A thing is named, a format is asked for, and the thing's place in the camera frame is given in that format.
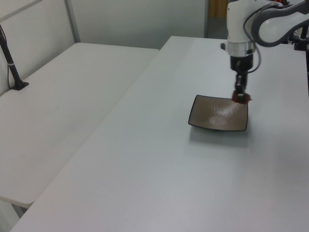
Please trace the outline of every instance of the black metal stand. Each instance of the black metal stand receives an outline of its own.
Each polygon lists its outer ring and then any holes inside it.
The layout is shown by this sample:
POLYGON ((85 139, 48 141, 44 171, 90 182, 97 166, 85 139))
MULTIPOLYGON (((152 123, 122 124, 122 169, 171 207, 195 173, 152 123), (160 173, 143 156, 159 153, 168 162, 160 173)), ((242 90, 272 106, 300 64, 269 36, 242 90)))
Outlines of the black metal stand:
POLYGON ((308 28, 309 28, 308 25, 304 26, 300 38, 295 39, 294 50, 305 51, 305 52, 308 50, 307 48, 307 45, 309 44, 309 38, 307 38, 308 28))
POLYGON ((11 87, 11 89, 22 90, 24 87, 29 85, 29 83, 23 82, 20 79, 18 71, 17 71, 15 64, 14 64, 13 58, 11 56, 10 50, 8 48, 7 41, 6 41, 6 38, 4 36, 4 32, 2 31, 1 27, 0 27, 0 46, 2 48, 2 51, 3 51, 4 56, 6 58, 6 61, 9 65, 9 67, 10 67, 13 78, 15 80, 15 85, 13 87, 11 87))

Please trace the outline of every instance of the white table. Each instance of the white table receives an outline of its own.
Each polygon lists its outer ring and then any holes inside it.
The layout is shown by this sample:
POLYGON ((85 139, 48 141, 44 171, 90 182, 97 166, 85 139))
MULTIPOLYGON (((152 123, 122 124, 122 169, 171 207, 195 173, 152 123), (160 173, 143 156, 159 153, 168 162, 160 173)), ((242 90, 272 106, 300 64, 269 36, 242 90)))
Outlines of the white table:
POLYGON ((77 43, 0 97, 0 200, 29 207, 158 50, 77 43))
POLYGON ((234 88, 220 42, 172 37, 12 232, 307 232, 305 53, 261 48, 246 132, 192 128, 234 88))

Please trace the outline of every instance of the brown ceramic plate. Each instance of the brown ceramic plate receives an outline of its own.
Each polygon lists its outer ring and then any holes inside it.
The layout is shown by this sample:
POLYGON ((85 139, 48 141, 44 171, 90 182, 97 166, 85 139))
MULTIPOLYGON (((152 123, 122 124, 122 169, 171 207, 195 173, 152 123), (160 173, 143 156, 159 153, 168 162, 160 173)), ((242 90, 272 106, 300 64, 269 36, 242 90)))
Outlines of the brown ceramic plate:
POLYGON ((227 98, 197 95, 189 125, 216 131, 245 131, 248 125, 248 105, 227 98))

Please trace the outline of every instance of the cable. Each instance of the cable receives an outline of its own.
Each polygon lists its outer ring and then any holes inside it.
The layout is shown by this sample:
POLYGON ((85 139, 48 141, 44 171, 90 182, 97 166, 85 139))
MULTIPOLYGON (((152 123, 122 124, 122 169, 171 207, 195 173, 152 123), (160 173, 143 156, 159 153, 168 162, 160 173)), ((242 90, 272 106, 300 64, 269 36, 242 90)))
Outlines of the cable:
POLYGON ((2 29, 1 24, 0 24, 0 30, 1 30, 1 32, 2 32, 2 34, 3 34, 3 36, 4 36, 5 42, 6 42, 6 44, 7 44, 7 41, 6 41, 6 36, 5 36, 4 30, 2 29))
POLYGON ((262 63, 262 56, 261 56, 261 52, 260 52, 260 49, 256 46, 256 42, 254 41, 254 39, 249 35, 249 33, 247 32, 247 29, 246 29, 246 24, 247 22, 249 21, 249 19, 255 15, 256 13, 258 13, 263 7, 261 7, 260 9, 254 11, 246 20, 245 22, 243 23, 243 30, 245 31, 246 35, 248 36, 248 38, 250 39, 251 43, 254 44, 254 48, 256 49, 257 51, 257 54, 258 54, 258 57, 259 57, 259 62, 257 64, 257 67, 255 69, 253 69, 252 71, 249 71, 249 73, 253 73, 255 72, 256 70, 258 70, 258 68, 261 66, 261 63, 262 63))
POLYGON ((9 65, 8 65, 8 87, 9 87, 9 89, 11 89, 11 87, 10 87, 10 80, 9 80, 9 65))
MULTIPOLYGON (((290 6, 291 6, 291 5, 286 5, 286 6, 280 6, 280 7, 278 7, 278 6, 276 6, 276 5, 273 5, 273 6, 270 6, 268 9, 270 9, 270 8, 284 9, 284 8, 288 8, 288 7, 290 7, 290 6)), ((257 54, 258 54, 258 57, 259 57, 259 62, 258 62, 257 67, 256 67, 255 69, 253 69, 252 71, 249 71, 248 74, 249 74, 249 73, 253 73, 253 72, 255 72, 256 70, 259 69, 259 67, 261 66, 261 63, 262 63, 262 56, 261 56, 260 49, 259 49, 259 48, 257 47, 257 45, 256 45, 256 42, 254 41, 254 39, 253 39, 253 38, 250 36, 250 34, 248 33, 248 31, 247 31, 247 29, 246 29, 246 24, 247 24, 247 22, 249 21, 249 19, 250 19, 253 15, 255 15, 256 13, 258 13, 258 12, 259 12, 260 10, 262 10, 264 7, 265 7, 265 6, 263 6, 263 7, 261 7, 260 9, 254 11, 254 12, 245 20, 245 22, 243 23, 243 30, 244 30, 244 32, 246 33, 247 37, 250 39, 251 43, 254 44, 254 48, 256 49, 257 54)))
MULTIPOLYGON (((4 30, 2 29, 1 24, 0 24, 0 30, 1 30, 1 33, 3 34, 3 36, 4 36, 5 43, 8 44, 8 43, 7 43, 7 40, 6 40, 6 36, 5 36, 4 30)), ((9 80, 9 64, 8 64, 7 80, 8 80, 8 88, 11 89, 11 87, 10 87, 10 80, 9 80)))

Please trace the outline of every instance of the wooden door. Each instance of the wooden door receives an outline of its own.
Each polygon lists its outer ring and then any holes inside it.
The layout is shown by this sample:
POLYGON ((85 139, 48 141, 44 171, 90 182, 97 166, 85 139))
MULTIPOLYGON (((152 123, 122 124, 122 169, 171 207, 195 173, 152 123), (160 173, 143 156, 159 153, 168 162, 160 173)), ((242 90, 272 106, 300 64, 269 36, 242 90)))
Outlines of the wooden door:
POLYGON ((228 0, 209 0, 209 17, 226 17, 228 0))

